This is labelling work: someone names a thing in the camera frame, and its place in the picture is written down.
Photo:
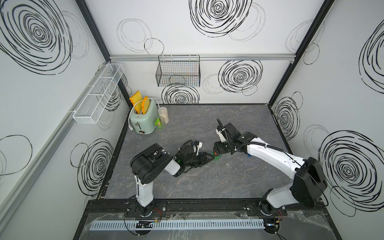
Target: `white power cord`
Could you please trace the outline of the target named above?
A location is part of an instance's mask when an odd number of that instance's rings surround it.
[[[159,101],[158,101],[156,98],[149,98],[149,99],[155,99],[156,102],[157,102],[157,106],[158,106],[158,108],[160,108]],[[136,104],[138,104],[138,103],[140,103],[140,102],[142,102],[142,101],[143,101],[143,100],[140,100],[140,101],[138,101],[137,103],[135,103],[135,105],[133,105],[131,111],[129,112],[129,116],[128,116],[128,128],[129,128],[129,130],[131,130],[131,131],[133,130],[133,127],[132,127],[131,124],[129,123],[129,121],[131,120],[131,113],[132,113],[132,111],[135,109]]]

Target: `black wire basket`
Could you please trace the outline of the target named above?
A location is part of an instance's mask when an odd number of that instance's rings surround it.
[[[156,71],[158,87],[180,83],[200,87],[199,55],[161,55]]]

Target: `red wire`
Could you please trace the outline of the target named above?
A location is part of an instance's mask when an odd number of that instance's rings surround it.
[[[160,210],[159,210],[157,207],[155,207],[154,209],[157,210],[157,211],[159,212],[159,214],[160,214],[160,218],[161,218],[161,212],[160,212]]]
[[[281,214],[281,218],[282,218],[282,219],[284,219],[284,217],[283,217],[283,214],[281,213],[281,211],[280,211],[280,210],[279,210],[279,213]]]

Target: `glass cup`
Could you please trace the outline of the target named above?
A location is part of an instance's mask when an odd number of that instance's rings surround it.
[[[166,121],[164,119],[164,117],[159,117],[156,121],[155,121],[155,127],[157,129],[158,132],[163,132],[165,131],[166,129]]]

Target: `green object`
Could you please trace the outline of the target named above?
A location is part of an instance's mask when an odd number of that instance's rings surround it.
[[[219,158],[221,157],[221,155],[217,155],[217,156],[215,156],[215,159],[214,159],[214,161],[217,161],[217,160],[219,160]]]
[[[159,118],[157,118],[156,122],[155,122],[155,127],[156,129],[159,131],[159,132],[162,132],[164,130],[164,125],[162,124],[162,122],[160,121]]]

